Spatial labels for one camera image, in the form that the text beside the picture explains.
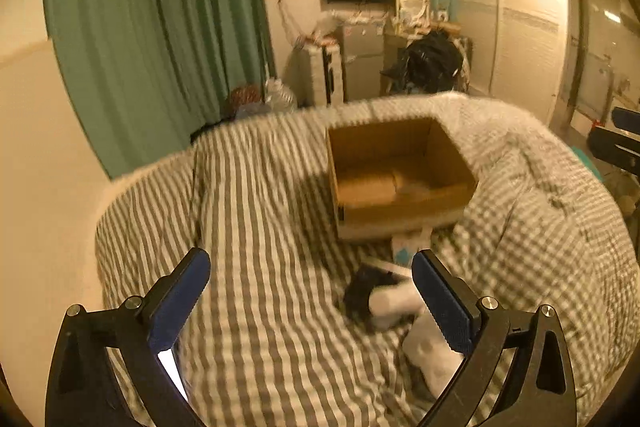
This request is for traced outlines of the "white sock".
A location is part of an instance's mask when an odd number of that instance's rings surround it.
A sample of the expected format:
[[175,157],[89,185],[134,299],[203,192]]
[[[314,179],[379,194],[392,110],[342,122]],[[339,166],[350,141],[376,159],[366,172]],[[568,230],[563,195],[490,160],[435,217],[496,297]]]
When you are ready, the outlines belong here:
[[377,329],[390,329],[403,319],[413,318],[401,349],[408,361],[420,369],[428,391],[438,398],[457,372],[463,355],[449,347],[416,286],[403,281],[375,287],[368,307]]

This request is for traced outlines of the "white purple cream tube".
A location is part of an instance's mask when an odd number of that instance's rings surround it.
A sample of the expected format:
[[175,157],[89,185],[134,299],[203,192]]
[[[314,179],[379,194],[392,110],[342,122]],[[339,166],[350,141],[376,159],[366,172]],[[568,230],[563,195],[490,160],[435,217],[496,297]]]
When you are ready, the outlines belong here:
[[412,274],[409,268],[402,265],[395,265],[395,263],[367,257],[362,260],[362,265],[371,269],[378,270],[382,273],[390,274],[392,277],[398,279],[411,279]]

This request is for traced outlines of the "white plush toy blue star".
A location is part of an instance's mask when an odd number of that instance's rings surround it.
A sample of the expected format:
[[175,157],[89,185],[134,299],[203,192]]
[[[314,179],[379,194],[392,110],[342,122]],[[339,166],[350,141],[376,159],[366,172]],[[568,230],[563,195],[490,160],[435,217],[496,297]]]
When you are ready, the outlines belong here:
[[396,265],[410,268],[416,253],[431,248],[432,232],[431,228],[423,228],[419,231],[395,234],[390,241],[390,246],[392,246],[393,260]]

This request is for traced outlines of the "black dome-shaped device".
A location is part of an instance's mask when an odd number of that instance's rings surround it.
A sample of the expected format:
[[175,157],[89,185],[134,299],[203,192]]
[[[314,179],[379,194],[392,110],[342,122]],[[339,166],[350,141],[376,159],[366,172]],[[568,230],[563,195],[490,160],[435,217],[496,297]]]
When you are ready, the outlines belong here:
[[378,320],[385,322],[396,319],[399,313],[393,311],[387,298],[383,300],[376,298],[374,308],[371,308],[370,298],[373,291],[378,288],[386,286],[394,288],[405,280],[407,279],[398,279],[390,274],[364,267],[361,263],[344,292],[343,303],[346,314],[360,322]]

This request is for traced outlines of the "grey white checkered duvet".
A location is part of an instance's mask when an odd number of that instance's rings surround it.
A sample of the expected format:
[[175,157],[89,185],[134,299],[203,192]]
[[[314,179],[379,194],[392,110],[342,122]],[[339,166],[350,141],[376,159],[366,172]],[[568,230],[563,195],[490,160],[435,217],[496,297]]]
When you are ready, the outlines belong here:
[[578,421],[590,420],[639,340],[639,265],[620,208],[533,115],[444,94],[224,124],[105,210],[96,259],[109,307],[145,294],[190,248],[209,253],[209,284],[178,342],[205,424],[413,426],[430,407],[400,351],[407,327],[370,334],[340,307],[360,262],[390,246],[337,238],[326,129],[402,116],[437,118],[478,182],[433,251],[505,307],[555,307]]

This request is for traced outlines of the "white louvered wardrobe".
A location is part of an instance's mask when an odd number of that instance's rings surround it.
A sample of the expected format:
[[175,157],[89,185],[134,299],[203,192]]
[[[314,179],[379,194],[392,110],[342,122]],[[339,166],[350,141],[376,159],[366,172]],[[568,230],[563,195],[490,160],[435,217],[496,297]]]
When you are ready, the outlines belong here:
[[458,0],[471,39],[470,92],[524,108],[550,124],[564,75],[568,0]]

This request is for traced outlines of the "chair with black clothes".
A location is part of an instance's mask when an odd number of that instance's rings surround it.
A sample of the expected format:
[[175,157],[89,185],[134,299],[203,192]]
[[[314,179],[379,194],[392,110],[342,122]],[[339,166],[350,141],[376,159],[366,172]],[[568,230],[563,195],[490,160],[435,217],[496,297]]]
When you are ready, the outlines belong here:
[[436,94],[469,90],[470,65],[464,49],[444,30],[393,49],[381,72],[381,94]]

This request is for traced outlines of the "brown cardboard box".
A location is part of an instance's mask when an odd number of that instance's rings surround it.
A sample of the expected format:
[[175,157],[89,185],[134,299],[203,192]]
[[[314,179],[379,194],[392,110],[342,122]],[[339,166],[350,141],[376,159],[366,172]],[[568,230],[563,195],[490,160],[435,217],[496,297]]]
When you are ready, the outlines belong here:
[[477,179],[442,123],[413,117],[326,130],[337,236],[367,242],[461,219]]

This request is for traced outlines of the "white dressing table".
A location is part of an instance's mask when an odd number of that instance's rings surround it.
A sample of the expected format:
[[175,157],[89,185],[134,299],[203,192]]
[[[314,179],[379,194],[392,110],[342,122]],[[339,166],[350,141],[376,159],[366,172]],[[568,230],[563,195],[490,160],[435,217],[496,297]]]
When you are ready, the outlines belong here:
[[465,52],[460,43],[461,26],[457,23],[435,22],[427,28],[413,28],[412,31],[401,31],[395,26],[386,26],[383,30],[383,66],[381,76],[390,79],[392,69],[400,62],[404,49],[416,40],[426,37],[430,32],[444,35],[457,50],[460,65],[464,64]]

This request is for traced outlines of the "brown patterned bag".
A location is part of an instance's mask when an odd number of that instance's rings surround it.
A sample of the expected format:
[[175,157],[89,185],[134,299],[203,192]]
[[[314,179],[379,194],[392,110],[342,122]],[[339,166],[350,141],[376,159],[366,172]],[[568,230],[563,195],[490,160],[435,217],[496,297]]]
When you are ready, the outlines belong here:
[[224,116],[235,119],[242,116],[254,115],[262,109],[262,91],[256,84],[247,84],[233,89],[224,103]]

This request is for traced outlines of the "clear water jug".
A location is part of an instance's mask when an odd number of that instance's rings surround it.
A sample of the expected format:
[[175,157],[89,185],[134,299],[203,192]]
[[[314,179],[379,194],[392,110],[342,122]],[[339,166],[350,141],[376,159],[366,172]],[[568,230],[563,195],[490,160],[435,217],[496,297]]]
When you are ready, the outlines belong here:
[[281,79],[277,78],[266,80],[264,101],[272,113],[292,112],[298,106],[295,93]]

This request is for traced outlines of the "silver mini fridge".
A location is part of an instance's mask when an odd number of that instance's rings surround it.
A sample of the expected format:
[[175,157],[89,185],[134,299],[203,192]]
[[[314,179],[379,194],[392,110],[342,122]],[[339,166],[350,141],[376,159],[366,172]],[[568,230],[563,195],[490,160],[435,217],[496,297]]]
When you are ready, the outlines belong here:
[[384,29],[381,23],[342,23],[337,29],[341,47],[345,100],[377,98],[384,66]]

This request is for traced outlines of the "white suitcase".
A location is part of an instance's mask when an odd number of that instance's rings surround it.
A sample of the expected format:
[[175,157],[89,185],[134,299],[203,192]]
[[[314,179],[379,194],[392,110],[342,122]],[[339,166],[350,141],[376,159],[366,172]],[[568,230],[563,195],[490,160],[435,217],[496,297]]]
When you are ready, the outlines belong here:
[[298,52],[298,69],[305,105],[344,103],[342,56],[335,41],[322,46],[306,43]]

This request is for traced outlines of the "green curtain left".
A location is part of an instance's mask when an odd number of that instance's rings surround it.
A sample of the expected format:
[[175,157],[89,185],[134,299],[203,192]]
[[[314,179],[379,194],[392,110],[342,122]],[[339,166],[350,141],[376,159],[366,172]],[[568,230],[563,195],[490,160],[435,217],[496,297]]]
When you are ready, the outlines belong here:
[[43,0],[66,91],[107,176],[182,150],[274,75],[264,0]]

